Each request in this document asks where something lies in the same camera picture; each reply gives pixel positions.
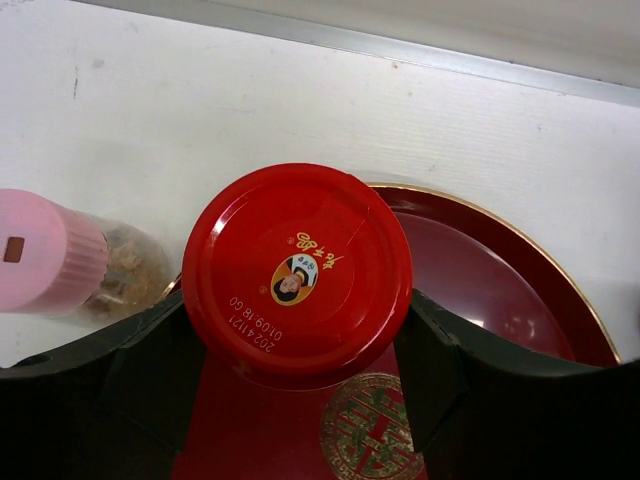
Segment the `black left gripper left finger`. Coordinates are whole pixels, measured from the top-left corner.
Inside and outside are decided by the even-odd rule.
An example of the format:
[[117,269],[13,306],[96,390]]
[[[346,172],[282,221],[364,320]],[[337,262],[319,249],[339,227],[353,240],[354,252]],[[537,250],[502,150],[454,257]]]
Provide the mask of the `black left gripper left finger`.
[[204,357],[175,292],[2,369],[2,478],[170,478]]

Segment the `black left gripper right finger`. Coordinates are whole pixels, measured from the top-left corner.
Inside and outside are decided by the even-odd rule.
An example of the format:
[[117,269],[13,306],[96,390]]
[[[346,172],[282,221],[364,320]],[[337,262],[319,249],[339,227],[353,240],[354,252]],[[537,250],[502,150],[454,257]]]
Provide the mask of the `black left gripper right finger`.
[[639,365],[510,342],[415,292],[394,349],[432,479],[635,479]]

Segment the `pink-cap spice jar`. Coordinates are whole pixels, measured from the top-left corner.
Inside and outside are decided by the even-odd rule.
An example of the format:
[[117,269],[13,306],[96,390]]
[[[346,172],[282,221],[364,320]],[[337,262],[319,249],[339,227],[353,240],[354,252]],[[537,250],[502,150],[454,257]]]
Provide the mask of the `pink-cap spice jar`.
[[2,190],[2,312],[115,322],[153,306],[171,281],[163,248],[140,229]]

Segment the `red-lid chili sauce jar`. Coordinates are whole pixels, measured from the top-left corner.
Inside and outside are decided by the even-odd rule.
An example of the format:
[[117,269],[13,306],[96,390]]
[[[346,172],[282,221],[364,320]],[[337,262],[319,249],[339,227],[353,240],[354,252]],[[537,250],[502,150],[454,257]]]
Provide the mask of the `red-lid chili sauce jar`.
[[181,288],[203,343],[241,377],[313,390],[385,352],[412,282],[404,231],[373,188],[331,167],[287,163],[241,177],[207,205]]

